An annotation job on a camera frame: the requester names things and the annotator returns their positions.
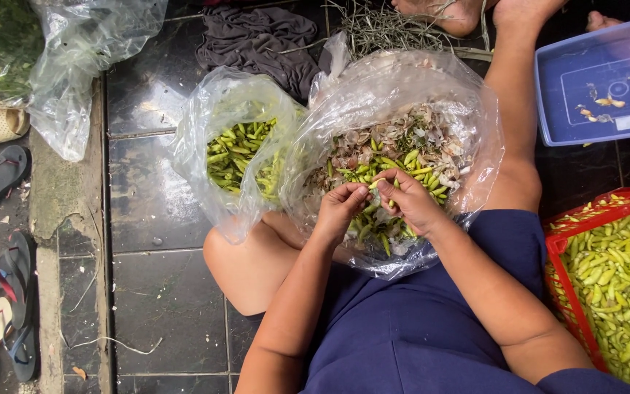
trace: foot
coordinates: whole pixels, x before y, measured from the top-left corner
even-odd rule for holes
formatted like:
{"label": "foot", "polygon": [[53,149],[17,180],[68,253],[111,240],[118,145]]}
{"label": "foot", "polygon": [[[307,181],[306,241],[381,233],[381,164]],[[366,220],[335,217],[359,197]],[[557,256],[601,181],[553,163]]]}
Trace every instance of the foot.
{"label": "foot", "polygon": [[[485,9],[499,0],[487,0]],[[450,18],[437,19],[430,16],[428,22],[446,30],[452,36],[465,37],[480,21],[483,0],[456,0],[447,5],[447,0],[391,0],[396,11],[404,15],[445,15]]]}
{"label": "foot", "polygon": [[598,11],[592,11],[587,16],[587,27],[585,30],[587,31],[595,31],[604,29],[605,27],[616,26],[617,24],[624,23],[618,19],[608,18]]}
{"label": "foot", "polygon": [[498,31],[512,29],[522,34],[536,33],[566,0],[500,0],[493,23]]}

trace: crumpled cloth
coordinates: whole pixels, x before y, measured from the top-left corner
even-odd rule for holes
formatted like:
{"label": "crumpled cloth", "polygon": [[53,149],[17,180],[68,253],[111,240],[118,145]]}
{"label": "crumpled cloth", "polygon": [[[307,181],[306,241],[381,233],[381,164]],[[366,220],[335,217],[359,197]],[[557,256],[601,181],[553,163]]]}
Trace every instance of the crumpled cloth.
{"label": "crumpled cloth", "polygon": [[211,71],[230,66],[250,74],[268,74],[295,99],[307,100],[310,83],[320,72],[306,49],[317,33],[311,20],[282,8],[242,12],[228,5],[205,8],[208,31],[196,50],[198,64]]}

